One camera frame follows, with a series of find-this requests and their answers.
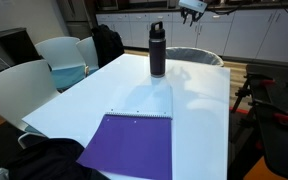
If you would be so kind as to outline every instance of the purple notebook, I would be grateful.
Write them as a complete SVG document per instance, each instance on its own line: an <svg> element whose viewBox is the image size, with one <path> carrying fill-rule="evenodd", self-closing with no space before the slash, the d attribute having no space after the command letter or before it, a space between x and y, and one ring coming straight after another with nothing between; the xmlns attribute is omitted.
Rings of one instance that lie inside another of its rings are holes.
<svg viewBox="0 0 288 180"><path fill-rule="evenodd" d="M77 162L116 174L172 179L171 118L104 115Z"/></svg>

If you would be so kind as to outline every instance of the white cabinet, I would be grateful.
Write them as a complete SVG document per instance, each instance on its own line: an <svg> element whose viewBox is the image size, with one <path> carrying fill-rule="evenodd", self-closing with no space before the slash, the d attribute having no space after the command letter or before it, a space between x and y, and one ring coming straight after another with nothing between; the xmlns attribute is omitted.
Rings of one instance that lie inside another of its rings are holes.
<svg viewBox="0 0 288 180"><path fill-rule="evenodd" d="M276 10L235 12L224 56L254 59Z"/></svg>
<svg viewBox="0 0 288 180"><path fill-rule="evenodd" d="M277 10L256 59L288 62L288 14Z"/></svg>
<svg viewBox="0 0 288 180"><path fill-rule="evenodd" d="M196 47L223 55L234 13L216 15L205 12L200 19Z"/></svg>
<svg viewBox="0 0 288 180"><path fill-rule="evenodd" d="M113 30L121 36L124 46L132 46L131 25L128 14L113 14Z"/></svg>
<svg viewBox="0 0 288 180"><path fill-rule="evenodd" d="M98 24L105 24L118 32L124 46L132 46L130 19L128 14L97 14Z"/></svg>
<svg viewBox="0 0 288 180"><path fill-rule="evenodd" d="M198 23L190 27L192 17L187 16L186 23L180 12L173 13L172 44L173 47L195 47Z"/></svg>
<svg viewBox="0 0 288 180"><path fill-rule="evenodd" d="M172 13L150 13L150 25L162 21L165 30L166 47L172 46Z"/></svg>
<svg viewBox="0 0 288 180"><path fill-rule="evenodd" d="M149 14L129 14L131 24L132 46L148 48Z"/></svg>

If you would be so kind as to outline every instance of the black water bottle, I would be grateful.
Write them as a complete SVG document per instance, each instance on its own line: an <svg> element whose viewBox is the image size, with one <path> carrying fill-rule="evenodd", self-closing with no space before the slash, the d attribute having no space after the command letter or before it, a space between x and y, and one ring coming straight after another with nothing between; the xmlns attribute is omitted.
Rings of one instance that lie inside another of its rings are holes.
<svg viewBox="0 0 288 180"><path fill-rule="evenodd" d="M150 69L153 77L163 77L165 74L165 51L166 40L163 22L159 21L152 23L149 39L149 52Z"/></svg>

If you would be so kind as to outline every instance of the wall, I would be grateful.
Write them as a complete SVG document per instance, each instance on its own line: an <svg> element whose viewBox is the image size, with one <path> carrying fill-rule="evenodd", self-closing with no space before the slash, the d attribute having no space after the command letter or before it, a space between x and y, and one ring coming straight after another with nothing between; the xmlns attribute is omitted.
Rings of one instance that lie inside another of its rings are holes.
<svg viewBox="0 0 288 180"><path fill-rule="evenodd" d="M17 27L27 28L33 44L68 35L56 0L0 0L0 31ZM14 64L1 46L0 57Z"/></svg>

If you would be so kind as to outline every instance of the black bag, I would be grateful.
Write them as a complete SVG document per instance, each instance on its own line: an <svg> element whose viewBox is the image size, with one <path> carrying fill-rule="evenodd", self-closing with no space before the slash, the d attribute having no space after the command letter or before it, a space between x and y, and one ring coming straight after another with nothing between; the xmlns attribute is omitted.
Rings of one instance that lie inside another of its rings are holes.
<svg viewBox="0 0 288 180"><path fill-rule="evenodd" d="M123 43L117 32L102 24L92 28L92 33L100 68L124 54Z"/></svg>
<svg viewBox="0 0 288 180"><path fill-rule="evenodd" d="M83 150L71 139L48 139L21 151L5 168L10 180L106 180L98 171L76 162Z"/></svg>

